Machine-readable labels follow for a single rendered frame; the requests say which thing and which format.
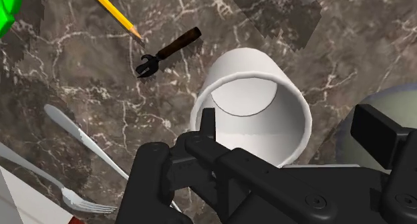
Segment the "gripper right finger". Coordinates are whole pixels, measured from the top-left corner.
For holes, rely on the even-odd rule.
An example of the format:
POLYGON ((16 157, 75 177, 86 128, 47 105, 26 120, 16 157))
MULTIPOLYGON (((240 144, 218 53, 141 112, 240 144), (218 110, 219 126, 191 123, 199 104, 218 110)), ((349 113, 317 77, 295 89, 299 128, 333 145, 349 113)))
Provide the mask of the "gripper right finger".
POLYGON ((388 224, 417 224, 417 128, 406 128, 369 104, 358 104, 350 133, 390 176, 379 212, 388 224))

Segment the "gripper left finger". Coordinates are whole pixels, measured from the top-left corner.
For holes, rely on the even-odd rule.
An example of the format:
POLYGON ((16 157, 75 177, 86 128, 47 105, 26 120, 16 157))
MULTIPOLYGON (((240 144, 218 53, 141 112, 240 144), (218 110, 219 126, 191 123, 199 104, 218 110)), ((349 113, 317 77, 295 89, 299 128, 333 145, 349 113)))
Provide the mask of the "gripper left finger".
POLYGON ((115 224, 194 224, 170 207, 174 192, 191 187, 223 224, 256 218, 282 224, 334 224, 334 201, 254 154, 215 140, 215 111, 203 111, 200 130, 175 145, 149 142, 137 150, 115 224))

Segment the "pale green bowl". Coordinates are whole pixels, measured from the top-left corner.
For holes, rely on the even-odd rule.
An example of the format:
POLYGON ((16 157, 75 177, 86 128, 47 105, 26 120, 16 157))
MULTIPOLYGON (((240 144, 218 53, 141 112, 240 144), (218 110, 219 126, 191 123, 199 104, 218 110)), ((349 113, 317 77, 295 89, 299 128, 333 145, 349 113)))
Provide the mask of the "pale green bowl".
MULTIPOLYGON (((365 97, 362 104, 370 104, 399 125, 417 128, 417 84, 404 84, 387 88, 365 97)), ((357 164, 389 174, 351 136, 354 110, 343 119, 336 132, 335 160, 337 164, 357 164)))

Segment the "white cup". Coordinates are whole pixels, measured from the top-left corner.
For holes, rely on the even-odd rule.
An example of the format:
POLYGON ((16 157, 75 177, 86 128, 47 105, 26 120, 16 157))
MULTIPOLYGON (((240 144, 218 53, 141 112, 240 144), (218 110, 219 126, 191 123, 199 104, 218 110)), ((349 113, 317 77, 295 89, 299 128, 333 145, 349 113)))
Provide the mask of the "white cup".
POLYGON ((242 47, 209 68, 190 113, 190 129, 202 126, 202 111, 215 109, 215 140, 243 148, 283 167, 305 150, 312 116, 301 91, 264 52, 242 47))

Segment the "silver knife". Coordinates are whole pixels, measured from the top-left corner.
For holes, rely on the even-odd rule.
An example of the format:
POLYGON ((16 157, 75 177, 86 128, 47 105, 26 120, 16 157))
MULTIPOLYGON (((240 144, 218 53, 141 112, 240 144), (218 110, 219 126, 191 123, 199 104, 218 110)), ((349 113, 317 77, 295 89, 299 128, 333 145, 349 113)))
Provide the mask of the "silver knife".
POLYGON ((76 123, 74 123, 68 116, 66 116, 59 108, 46 104, 43 109, 45 113, 66 132, 70 133, 84 146, 89 148, 94 154, 100 157, 105 163, 110 165, 119 175, 128 180, 129 175, 121 169, 97 143, 91 139, 76 123))

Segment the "silver fork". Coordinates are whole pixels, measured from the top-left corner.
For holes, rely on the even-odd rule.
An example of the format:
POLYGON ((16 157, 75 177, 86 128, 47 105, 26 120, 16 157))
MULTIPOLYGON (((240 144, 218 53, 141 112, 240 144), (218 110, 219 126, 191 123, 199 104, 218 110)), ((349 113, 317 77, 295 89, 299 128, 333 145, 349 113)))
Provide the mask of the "silver fork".
POLYGON ((0 142, 0 157, 10 160, 11 162, 14 162, 15 164, 18 164, 34 172, 35 174, 47 179, 48 181, 56 185, 61 190, 64 203, 68 207, 76 211, 83 211, 86 213, 108 214, 108 213, 113 213, 114 211, 117 210, 117 207, 113 207, 109 205, 100 205, 100 204, 82 199, 73 190, 66 188, 56 178, 49 175, 48 173, 41 170, 40 168, 36 167, 34 164, 30 163, 28 160, 24 159, 23 157, 19 156, 9 147, 5 146, 2 142, 0 142))

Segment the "yellow pencil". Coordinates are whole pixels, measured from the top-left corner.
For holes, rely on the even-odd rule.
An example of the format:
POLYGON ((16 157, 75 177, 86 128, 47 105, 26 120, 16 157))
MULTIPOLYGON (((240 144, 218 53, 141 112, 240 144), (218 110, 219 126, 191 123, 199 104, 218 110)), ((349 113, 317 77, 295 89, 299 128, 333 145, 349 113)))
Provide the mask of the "yellow pencil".
POLYGON ((134 25, 109 1, 109 0, 97 0, 105 9, 112 14, 112 16, 122 24, 130 33, 141 39, 141 35, 138 33, 134 25))

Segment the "bright green object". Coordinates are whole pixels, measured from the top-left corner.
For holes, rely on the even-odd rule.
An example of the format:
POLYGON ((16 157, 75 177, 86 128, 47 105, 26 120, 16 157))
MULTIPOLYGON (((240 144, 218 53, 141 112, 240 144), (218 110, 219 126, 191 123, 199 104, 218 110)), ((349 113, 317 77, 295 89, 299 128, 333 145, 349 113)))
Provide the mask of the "bright green object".
POLYGON ((21 9, 22 0, 0 0, 0 39, 15 22, 15 15, 21 9))

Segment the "brown-handled black can opener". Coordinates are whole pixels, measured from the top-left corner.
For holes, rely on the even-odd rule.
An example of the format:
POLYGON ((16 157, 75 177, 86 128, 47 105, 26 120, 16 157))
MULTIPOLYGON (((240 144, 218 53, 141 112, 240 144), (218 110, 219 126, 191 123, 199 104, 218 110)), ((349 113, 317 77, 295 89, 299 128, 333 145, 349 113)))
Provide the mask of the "brown-handled black can opener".
POLYGON ((159 50, 155 55, 146 54, 141 57, 141 60, 146 59, 146 62, 136 67, 135 71, 138 78, 148 78, 159 70, 159 62, 165 60, 175 52, 190 45, 202 35, 198 27, 193 27, 180 37, 175 39, 172 43, 159 50))

